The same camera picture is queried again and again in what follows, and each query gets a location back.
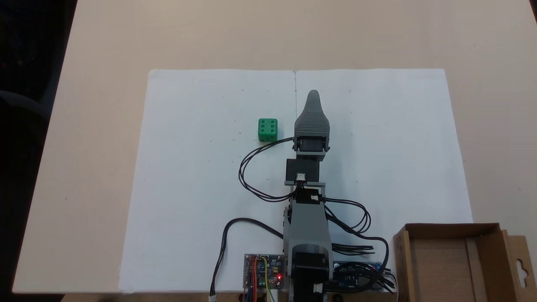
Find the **cardboard box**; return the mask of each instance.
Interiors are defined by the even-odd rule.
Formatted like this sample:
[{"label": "cardboard box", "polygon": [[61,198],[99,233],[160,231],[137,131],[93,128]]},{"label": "cardboard box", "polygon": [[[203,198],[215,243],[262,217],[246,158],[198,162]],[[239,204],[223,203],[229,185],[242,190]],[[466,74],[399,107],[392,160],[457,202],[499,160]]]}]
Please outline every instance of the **cardboard box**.
[{"label": "cardboard box", "polygon": [[537,301],[526,238],[499,224],[406,224],[394,249],[401,302]]}]

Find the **white paper sheet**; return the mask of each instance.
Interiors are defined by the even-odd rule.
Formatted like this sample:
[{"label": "white paper sheet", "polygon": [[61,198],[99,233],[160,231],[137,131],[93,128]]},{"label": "white paper sheet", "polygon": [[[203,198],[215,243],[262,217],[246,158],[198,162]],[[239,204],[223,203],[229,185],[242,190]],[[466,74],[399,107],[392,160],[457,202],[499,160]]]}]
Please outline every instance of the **white paper sheet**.
[{"label": "white paper sheet", "polygon": [[[319,91],[331,126],[321,181],[327,196],[367,207],[373,219],[367,235],[391,244],[408,222],[472,222],[441,69],[153,70],[120,290],[206,292],[229,220],[255,218],[282,231],[286,203],[266,203],[244,190],[238,165],[260,146],[258,118],[277,118],[279,138],[293,135],[311,89]],[[284,195],[286,158],[294,158],[291,143],[260,154],[245,177],[264,192]],[[349,223],[361,216],[355,209],[329,206]],[[353,238],[334,225],[330,232],[333,242],[377,248],[362,260],[382,260],[382,244]],[[282,241],[272,234],[250,224],[234,225],[217,291],[242,290],[245,253],[281,250]],[[390,254],[394,269],[393,250]]]}]

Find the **hang tab hole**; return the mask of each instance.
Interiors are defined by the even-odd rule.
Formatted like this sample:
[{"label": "hang tab hole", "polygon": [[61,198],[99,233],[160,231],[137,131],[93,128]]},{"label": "hang tab hole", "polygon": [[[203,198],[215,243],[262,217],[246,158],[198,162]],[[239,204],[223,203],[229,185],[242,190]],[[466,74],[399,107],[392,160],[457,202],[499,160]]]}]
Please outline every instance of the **hang tab hole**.
[{"label": "hang tab hole", "polygon": [[528,271],[524,269],[522,260],[517,259],[517,272],[518,272],[518,281],[520,281],[520,286],[525,289],[528,286],[526,278],[528,277]]}]

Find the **beige table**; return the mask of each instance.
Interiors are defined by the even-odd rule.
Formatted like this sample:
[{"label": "beige table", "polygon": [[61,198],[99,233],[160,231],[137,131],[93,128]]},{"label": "beige table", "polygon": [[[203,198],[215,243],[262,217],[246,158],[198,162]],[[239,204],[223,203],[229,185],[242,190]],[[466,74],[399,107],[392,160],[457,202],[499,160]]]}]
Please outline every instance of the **beige table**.
[{"label": "beige table", "polygon": [[79,0],[14,291],[118,290],[155,68],[445,68],[474,220],[527,235],[537,262],[528,0]]}]

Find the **microcontroller board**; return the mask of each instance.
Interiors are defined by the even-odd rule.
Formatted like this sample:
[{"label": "microcontroller board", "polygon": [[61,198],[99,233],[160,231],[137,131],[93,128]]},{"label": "microcontroller board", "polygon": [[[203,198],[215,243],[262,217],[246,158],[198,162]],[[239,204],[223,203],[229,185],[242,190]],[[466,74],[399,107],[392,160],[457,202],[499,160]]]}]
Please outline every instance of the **microcontroller board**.
[{"label": "microcontroller board", "polygon": [[[346,268],[339,268],[341,264],[346,263],[347,261],[334,261],[334,273],[333,273],[333,280],[337,282],[339,287],[347,288],[347,289],[354,289],[357,287],[360,287],[364,284],[367,284],[369,282],[368,278],[365,277],[357,277],[352,276],[350,274],[346,274],[347,272],[354,272],[356,268],[354,267],[346,267]],[[382,263],[380,262],[364,262],[364,264],[369,265],[373,270],[378,271],[380,269],[380,266]],[[371,288],[373,291],[382,291],[382,286],[375,283],[373,284],[373,287]]]},{"label": "microcontroller board", "polygon": [[[267,260],[268,267],[265,267],[265,261]],[[283,255],[270,255],[270,254],[245,254],[244,255],[244,270],[243,270],[243,284],[248,287],[252,285],[252,281],[257,280],[257,286],[259,288],[266,287],[266,282],[272,289],[280,289],[284,286],[284,256]]]}]

